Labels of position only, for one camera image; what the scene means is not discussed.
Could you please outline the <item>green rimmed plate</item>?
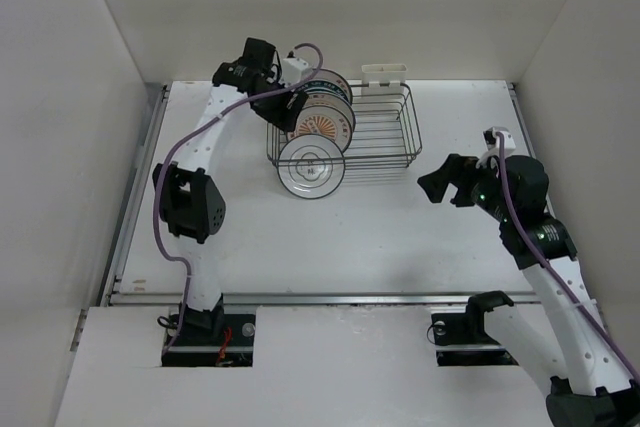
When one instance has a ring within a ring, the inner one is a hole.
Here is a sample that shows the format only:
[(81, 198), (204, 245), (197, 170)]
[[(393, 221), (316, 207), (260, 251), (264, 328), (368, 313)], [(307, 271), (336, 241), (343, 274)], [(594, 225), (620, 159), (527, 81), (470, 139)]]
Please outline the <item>green rimmed plate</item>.
[(348, 105), (353, 103), (351, 85), (339, 73), (330, 69), (321, 69), (310, 81), (295, 89), (295, 92), (311, 94), (325, 94), (340, 98)]

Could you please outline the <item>orange sunburst plate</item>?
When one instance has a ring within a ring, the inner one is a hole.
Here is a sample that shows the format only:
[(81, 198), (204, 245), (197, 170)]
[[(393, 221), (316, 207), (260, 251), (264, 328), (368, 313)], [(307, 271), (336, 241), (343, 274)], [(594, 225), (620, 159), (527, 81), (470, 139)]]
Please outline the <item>orange sunburst plate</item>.
[(286, 134), (288, 141), (304, 135), (320, 135), (333, 141), (341, 152), (351, 145), (353, 127), (346, 115), (336, 108), (317, 105), (304, 108), (298, 116), (292, 132)]

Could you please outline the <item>white plate black line drawing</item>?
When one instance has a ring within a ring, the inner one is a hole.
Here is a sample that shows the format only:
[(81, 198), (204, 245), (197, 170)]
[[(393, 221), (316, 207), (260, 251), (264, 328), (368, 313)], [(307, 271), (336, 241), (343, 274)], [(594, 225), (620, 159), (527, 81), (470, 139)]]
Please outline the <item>white plate black line drawing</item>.
[(276, 171), (283, 187), (304, 200), (322, 199), (341, 185), (346, 162), (338, 145), (317, 134), (289, 141), (279, 154)]

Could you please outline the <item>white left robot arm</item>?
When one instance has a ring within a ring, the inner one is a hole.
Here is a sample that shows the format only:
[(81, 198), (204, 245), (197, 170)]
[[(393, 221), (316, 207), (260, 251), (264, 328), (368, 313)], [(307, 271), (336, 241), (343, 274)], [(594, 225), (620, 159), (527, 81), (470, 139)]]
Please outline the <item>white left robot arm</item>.
[(152, 228), (161, 256), (184, 266), (178, 313), (161, 320), (173, 345), (185, 333), (201, 343), (223, 334), (223, 295), (217, 272), (206, 266), (201, 248), (221, 228), (226, 204), (214, 175), (244, 113), (253, 111), (283, 131), (294, 129), (307, 95), (302, 87), (320, 72), (294, 51), (247, 38), (242, 54), (212, 75), (206, 106), (195, 129), (178, 140), (153, 172)]

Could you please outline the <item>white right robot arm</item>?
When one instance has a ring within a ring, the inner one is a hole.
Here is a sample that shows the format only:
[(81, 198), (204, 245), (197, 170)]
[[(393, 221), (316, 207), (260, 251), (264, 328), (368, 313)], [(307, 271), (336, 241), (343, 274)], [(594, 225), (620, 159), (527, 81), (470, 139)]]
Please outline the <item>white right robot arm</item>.
[(477, 206), (498, 222), (500, 240), (555, 336), (545, 339), (515, 301), (496, 290), (471, 296), (461, 313), (433, 315), (435, 328), (445, 332), (439, 343), (503, 347), (538, 387), (555, 426), (638, 425), (639, 375), (605, 331), (574, 243), (547, 210), (543, 165), (520, 155), (451, 154), (418, 184), (434, 204), (454, 187), (454, 206)]

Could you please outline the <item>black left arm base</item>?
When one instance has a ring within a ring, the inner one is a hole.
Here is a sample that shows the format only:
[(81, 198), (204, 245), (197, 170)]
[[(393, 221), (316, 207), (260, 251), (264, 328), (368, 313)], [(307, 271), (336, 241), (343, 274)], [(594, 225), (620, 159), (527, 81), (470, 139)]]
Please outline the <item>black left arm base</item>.
[(185, 325), (161, 354), (163, 367), (244, 368), (253, 366), (256, 315), (226, 314), (219, 333)]

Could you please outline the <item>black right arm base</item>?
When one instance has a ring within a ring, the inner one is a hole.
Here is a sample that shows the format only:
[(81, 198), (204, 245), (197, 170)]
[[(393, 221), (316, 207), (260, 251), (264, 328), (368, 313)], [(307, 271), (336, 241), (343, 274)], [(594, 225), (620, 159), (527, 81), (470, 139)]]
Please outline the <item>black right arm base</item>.
[(439, 367), (516, 366), (517, 361), (495, 340), (476, 333), (463, 312), (435, 312), (427, 330)]

